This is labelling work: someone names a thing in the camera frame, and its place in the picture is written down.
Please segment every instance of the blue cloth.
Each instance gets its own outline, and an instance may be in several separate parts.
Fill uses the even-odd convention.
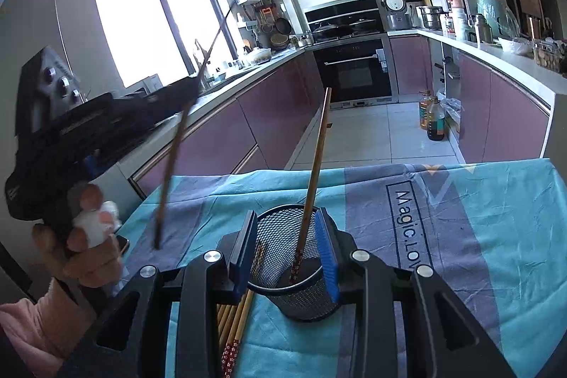
[[[258,214],[302,203],[308,171],[260,170],[176,177],[161,250],[151,246],[159,191],[120,234],[131,242],[129,274],[146,262],[168,270],[215,248]],[[359,248],[406,269],[432,265],[481,322],[520,378],[532,378],[567,329],[566,189],[548,160],[467,166],[381,165],[321,171],[315,204]],[[168,376],[175,345],[171,316]],[[256,295],[237,378],[347,377],[353,310],[311,324],[289,321]],[[404,345],[399,340],[401,354]]]

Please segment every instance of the knob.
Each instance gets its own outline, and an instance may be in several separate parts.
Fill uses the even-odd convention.
[[[67,79],[65,76],[59,79],[57,90],[61,98],[65,98],[69,94],[69,85],[69,79]]]
[[[80,101],[80,93],[77,89],[73,89],[71,92],[71,100],[73,103],[78,103]]]
[[[43,74],[44,74],[44,79],[45,82],[47,82],[48,84],[51,84],[53,82],[53,80],[55,79],[55,68],[46,68],[43,70]]]

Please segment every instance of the basket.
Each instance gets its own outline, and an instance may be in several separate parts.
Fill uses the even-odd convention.
[[[313,208],[298,281],[289,285],[303,205],[280,205],[258,217],[256,247],[263,248],[261,264],[254,261],[248,287],[266,296],[290,319],[301,322],[322,320],[338,309],[331,301],[323,279]]]

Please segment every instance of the white floor tile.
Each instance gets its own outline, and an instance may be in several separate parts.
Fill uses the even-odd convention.
[[[390,158],[387,112],[358,117],[339,117],[327,129],[323,162]],[[317,129],[313,130],[296,159],[297,164],[313,162]]]
[[[342,169],[345,167],[361,167],[365,165],[384,165],[390,164],[390,159],[374,159],[367,161],[342,161],[342,162],[323,162],[321,170]],[[292,170],[311,170],[312,164],[294,164]]]
[[[422,164],[422,165],[454,165],[458,164],[456,156],[438,157],[408,157],[405,159],[392,159],[393,164]]]
[[[342,117],[357,117],[376,114],[386,114],[388,105],[364,106],[360,108],[333,109],[329,111],[329,122]]]
[[[391,112],[388,107],[392,159],[454,156],[449,138],[446,136],[442,141],[427,138],[426,131],[420,128],[417,104],[406,104],[415,105],[415,110]]]
[[[392,103],[391,105],[386,105],[389,114],[393,113],[407,113],[419,111],[418,103]]]

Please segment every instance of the silver screw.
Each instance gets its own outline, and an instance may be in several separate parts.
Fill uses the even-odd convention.
[[[433,275],[433,269],[431,269],[428,265],[420,265],[417,267],[417,273],[421,277],[431,277]]]
[[[364,262],[370,259],[370,253],[368,253],[366,250],[355,250],[352,253],[352,257],[356,261]]]
[[[142,269],[140,269],[140,275],[144,278],[152,277],[155,274],[155,271],[155,266],[144,266]]]
[[[209,263],[214,263],[215,261],[219,261],[222,254],[218,250],[209,250],[205,253],[205,261]]]

